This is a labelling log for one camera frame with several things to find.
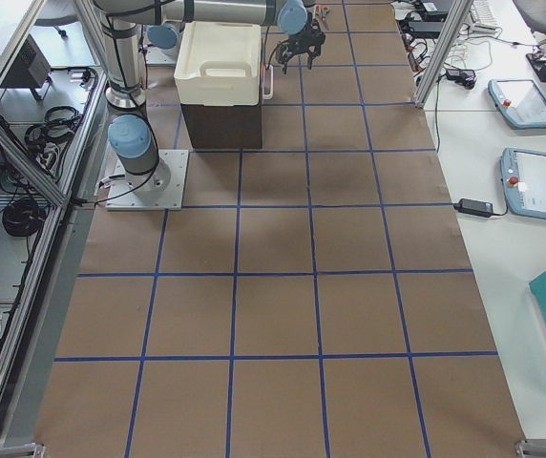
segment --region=tiled floor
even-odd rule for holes
[[[191,153],[181,212],[95,211],[51,458],[515,456],[391,10],[355,3],[330,5],[312,71],[278,72],[262,152]],[[189,147],[173,80],[151,81],[159,145]]]

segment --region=keyboard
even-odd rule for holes
[[[489,0],[473,0],[471,20],[471,28],[474,31],[494,33],[498,29],[498,23],[490,10]]]

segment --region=blue joint cap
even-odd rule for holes
[[[302,0],[288,0],[277,16],[277,25],[283,33],[294,35],[307,23],[307,10]]]
[[[143,156],[150,147],[150,129],[148,125],[134,114],[123,114],[117,117],[108,128],[108,140],[116,154],[135,159]]]
[[[171,50],[179,40],[179,31],[173,24],[165,22],[160,26],[148,27],[148,39],[157,48]]]

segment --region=tablet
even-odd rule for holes
[[[546,219],[546,153],[507,148],[500,165],[509,209],[517,215]]]
[[[493,79],[493,103],[513,129],[546,129],[546,94],[532,79]]]

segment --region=white bin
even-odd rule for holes
[[[261,28],[186,24],[176,65],[179,101],[186,105],[259,103]]]

